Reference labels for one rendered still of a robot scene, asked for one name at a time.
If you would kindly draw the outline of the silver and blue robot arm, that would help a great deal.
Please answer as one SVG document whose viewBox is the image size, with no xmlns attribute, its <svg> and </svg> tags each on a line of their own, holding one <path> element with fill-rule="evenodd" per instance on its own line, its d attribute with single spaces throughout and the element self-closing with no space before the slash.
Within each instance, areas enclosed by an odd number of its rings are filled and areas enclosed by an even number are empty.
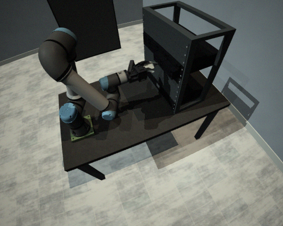
<svg viewBox="0 0 283 226">
<path fill-rule="evenodd" d="M 75 137 L 85 136 L 91 128 L 90 122 L 82 116 L 86 101 L 102 112 L 102 118 L 114 120 L 120 100 L 118 86 L 128 82 L 125 71 L 99 79 L 106 98 L 78 73 L 75 65 L 77 37 L 67 28 L 57 28 L 41 44 L 38 58 L 46 73 L 67 88 L 68 101 L 61 106 L 59 116 Z"/>
</svg>

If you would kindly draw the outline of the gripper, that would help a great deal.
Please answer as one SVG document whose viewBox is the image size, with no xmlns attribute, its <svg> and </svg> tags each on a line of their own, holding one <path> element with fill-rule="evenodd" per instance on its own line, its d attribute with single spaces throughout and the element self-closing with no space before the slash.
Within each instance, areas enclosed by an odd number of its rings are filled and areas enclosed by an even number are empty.
<svg viewBox="0 0 283 226">
<path fill-rule="evenodd" d="M 154 67 L 156 67 L 158 63 L 151 61 L 141 61 L 133 66 L 132 72 L 127 72 L 124 70 L 129 83 L 133 83 L 135 81 L 143 81 L 147 80 L 147 72 L 154 73 Z"/>
</svg>

